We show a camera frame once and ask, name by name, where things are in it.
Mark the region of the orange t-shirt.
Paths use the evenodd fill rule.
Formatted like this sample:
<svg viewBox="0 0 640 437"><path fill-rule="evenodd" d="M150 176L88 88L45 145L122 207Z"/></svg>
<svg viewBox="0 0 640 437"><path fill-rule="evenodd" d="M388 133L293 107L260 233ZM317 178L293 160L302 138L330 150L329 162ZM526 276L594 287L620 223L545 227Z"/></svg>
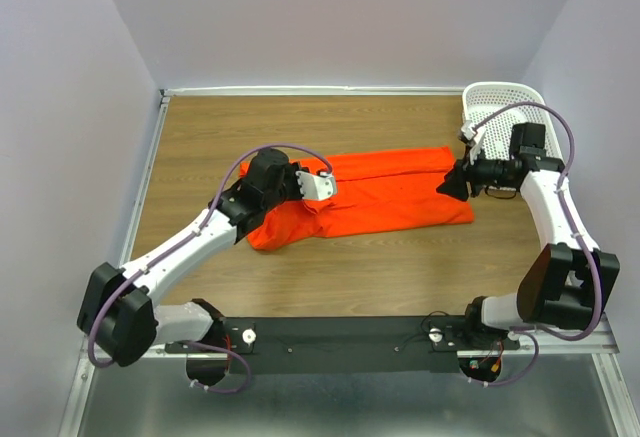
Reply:
<svg viewBox="0 0 640 437"><path fill-rule="evenodd" d="M289 201L247 236L258 251L303 239L337 238L438 225L471 224L471 205L436 192L454 164L447 147L330 156L338 193Z"/></svg>

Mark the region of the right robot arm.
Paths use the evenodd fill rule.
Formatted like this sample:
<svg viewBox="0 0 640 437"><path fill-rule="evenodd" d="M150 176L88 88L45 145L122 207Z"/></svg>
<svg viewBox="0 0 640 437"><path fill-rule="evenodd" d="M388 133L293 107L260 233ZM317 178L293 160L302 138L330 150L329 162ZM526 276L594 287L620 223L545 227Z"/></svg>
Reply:
<svg viewBox="0 0 640 437"><path fill-rule="evenodd" d="M438 186L440 194L467 201L491 188L520 194L532 215L541 251L514 294L478 297L467 307L460 336L480 349L497 330L540 329L578 341L597 327L620 271L616 255L603 252L589 236L573 204L567 167L547 154L546 128L519 123L511 130L508 156L490 159L484 131L467 122L460 130L462 158Z"/></svg>

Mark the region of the white perforated basket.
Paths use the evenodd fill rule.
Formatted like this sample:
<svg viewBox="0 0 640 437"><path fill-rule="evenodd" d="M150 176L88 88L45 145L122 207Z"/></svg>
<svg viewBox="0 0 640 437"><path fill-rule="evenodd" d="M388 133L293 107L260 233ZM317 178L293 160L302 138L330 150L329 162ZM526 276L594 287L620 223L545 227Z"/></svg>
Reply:
<svg viewBox="0 0 640 437"><path fill-rule="evenodd" d="M544 99L535 89L519 83L472 83L464 89L462 94L463 122L478 124L503 107L518 102L544 104ZM563 159L552 116L546 110L535 106L512 108L485 124L482 127L484 156L492 160L508 160L512 128L521 123L544 124L546 154Z"/></svg>

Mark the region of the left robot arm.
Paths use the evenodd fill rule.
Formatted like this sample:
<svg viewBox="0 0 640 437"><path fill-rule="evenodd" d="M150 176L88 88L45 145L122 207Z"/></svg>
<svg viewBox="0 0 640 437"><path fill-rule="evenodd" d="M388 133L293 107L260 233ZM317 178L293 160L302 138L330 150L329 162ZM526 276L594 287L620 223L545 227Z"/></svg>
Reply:
<svg viewBox="0 0 640 437"><path fill-rule="evenodd" d="M185 228L141 257L120 265L104 262L91 272L77 326L87 337L95 367L126 367L167 344L232 352L221 338L221 314L206 301L162 301L210 258L253 233L273 210L315 196L316 184L333 185L330 165L314 172L291 160L287 149L262 146L245 153L246 173L235 182L224 179Z"/></svg>

